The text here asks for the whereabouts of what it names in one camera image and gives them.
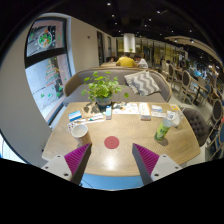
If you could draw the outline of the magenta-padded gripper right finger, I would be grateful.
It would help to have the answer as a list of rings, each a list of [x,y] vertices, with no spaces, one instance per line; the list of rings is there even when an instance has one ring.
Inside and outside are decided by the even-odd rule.
[[[132,154],[144,185],[148,185],[182,169],[168,155],[158,155],[138,144],[133,144]]]

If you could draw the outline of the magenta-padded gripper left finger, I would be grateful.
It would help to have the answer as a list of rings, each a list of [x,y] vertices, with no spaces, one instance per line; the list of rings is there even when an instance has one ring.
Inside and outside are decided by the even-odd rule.
[[[56,155],[42,169],[79,185],[86,169],[92,144],[88,143],[66,155]]]

